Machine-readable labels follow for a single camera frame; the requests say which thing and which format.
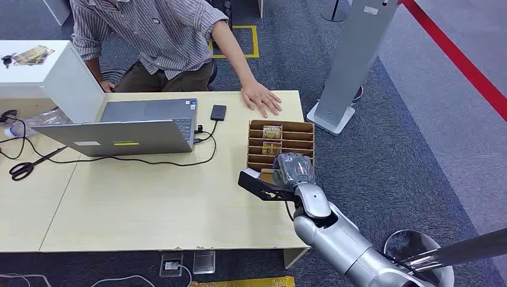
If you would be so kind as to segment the person's left hand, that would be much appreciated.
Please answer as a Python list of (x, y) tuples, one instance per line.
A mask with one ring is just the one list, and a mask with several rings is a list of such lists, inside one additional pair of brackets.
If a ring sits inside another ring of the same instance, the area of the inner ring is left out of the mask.
[(278, 115), (282, 111), (281, 99), (257, 80), (241, 81), (241, 86), (241, 96), (246, 106), (258, 110), (263, 118), (268, 118), (269, 112)]

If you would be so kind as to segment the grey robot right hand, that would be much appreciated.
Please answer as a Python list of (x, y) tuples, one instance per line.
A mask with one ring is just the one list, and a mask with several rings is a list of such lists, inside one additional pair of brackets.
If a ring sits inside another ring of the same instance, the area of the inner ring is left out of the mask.
[(310, 157), (301, 153), (278, 153), (273, 163), (275, 185), (294, 188), (301, 183), (316, 183), (316, 175)]

